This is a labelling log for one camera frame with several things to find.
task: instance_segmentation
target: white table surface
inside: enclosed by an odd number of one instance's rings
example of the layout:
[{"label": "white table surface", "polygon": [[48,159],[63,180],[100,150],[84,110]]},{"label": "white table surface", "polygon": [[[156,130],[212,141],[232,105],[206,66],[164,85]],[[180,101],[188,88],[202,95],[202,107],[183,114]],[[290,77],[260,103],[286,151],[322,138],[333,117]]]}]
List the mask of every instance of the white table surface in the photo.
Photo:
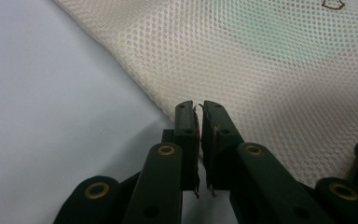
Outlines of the white table surface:
[{"label": "white table surface", "polygon": [[[141,170],[172,122],[51,0],[0,1],[0,224],[52,223],[83,180]],[[235,223],[228,193],[184,194],[183,223]]]}]

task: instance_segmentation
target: white mesh fabric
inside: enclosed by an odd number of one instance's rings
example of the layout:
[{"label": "white mesh fabric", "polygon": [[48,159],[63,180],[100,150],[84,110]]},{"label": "white mesh fabric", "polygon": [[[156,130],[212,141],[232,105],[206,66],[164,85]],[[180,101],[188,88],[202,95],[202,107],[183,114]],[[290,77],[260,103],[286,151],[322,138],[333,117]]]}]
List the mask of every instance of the white mesh fabric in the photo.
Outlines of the white mesh fabric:
[{"label": "white mesh fabric", "polygon": [[245,141],[268,147],[299,181],[349,169],[358,0],[341,10],[322,0],[56,2],[171,118],[183,101],[216,101]]}]

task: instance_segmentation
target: gray surface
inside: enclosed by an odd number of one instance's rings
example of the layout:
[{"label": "gray surface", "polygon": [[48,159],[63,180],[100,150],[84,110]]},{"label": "gray surface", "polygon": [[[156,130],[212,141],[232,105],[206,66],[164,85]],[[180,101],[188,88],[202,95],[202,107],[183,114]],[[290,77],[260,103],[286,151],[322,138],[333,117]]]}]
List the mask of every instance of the gray surface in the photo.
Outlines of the gray surface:
[{"label": "gray surface", "polygon": [[[53,2],[0,1],[0,224],[51,223],[84,179],[138,172],[171,127]],[[185,194],[183,222],[235,222],[227,194],[201,187],[198,202]]]}]

